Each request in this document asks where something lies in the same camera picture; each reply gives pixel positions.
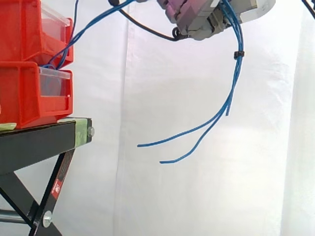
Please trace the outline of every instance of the metal bracket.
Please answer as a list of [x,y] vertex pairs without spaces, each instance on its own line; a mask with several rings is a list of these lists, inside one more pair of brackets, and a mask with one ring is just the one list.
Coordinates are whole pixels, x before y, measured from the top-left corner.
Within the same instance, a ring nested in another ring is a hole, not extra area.
[[[0,222],[27,224],[29,236],[62,236],[53,212],[77,147],[92,141],[88,118],[65,119],[58,124],[0,132],[0,194],[14,211],[0,210]],[[59,154],[47,188],[38,204],[14,171]]]

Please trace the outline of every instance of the white fabric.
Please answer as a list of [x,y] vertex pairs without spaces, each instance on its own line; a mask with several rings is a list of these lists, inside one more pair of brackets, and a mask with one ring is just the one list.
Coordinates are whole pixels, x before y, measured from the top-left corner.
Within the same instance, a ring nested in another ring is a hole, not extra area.
[[[73,15],[75,0],[44,2]],[[69,68],[74,115],[91,117],[96,134],[76,150],[54,212],[63,235],[314,235],[315,23],[307,12],[302,21],[302,7],[277,0],[266,16],[243,25],[246,57],[231,114],[176,165],[158,162],[188,152],[202,130],[159,147],[136,145],[195,127],[219,110],[235,67],[234,33],[172,43],[118,13],[88,30]],[[106,0],[80,0],[77,29],[108,8]],[[130,13],[161,32],[174,27],[153,0],[132,4]],[[38,201],[55,160],[18,172]],[[0,235],[27,232],[0,224]]]

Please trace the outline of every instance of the red storage bin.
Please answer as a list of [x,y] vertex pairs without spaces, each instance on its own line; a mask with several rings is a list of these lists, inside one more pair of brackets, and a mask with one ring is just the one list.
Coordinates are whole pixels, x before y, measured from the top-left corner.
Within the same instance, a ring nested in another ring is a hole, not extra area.
[[[0,0],[0,61],[45,65],[70,41],[73,22],[40,0]],[[62,55],[52,63],[60,62]],[[64,65],[73,62],[73,47]]]
[[17,128],[56,123],[73,111],[72,72],[35,62],[0,62],[0,124]]

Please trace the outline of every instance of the screw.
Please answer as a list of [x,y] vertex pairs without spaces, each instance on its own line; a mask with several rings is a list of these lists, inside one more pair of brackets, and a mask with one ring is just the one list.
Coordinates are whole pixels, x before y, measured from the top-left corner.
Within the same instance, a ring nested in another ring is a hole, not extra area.
[[43,226],[48,228],[50,224],[53,222],[53,214],[51,211],[47,211],[43,216]]
[[91,138],[95,134],[95,129],[93,127],[88,128],[88,136]]

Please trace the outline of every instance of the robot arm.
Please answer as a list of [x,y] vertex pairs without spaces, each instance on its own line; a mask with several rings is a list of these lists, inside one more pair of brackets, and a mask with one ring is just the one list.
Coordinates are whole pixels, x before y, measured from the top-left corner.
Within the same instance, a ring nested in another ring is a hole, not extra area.
[[[203,40],[224,31],[230,25],[219,7],[220,0],[157,0],[170,22],[182,35]],[[240,23],[266,14],[276,0],[231,0]]]

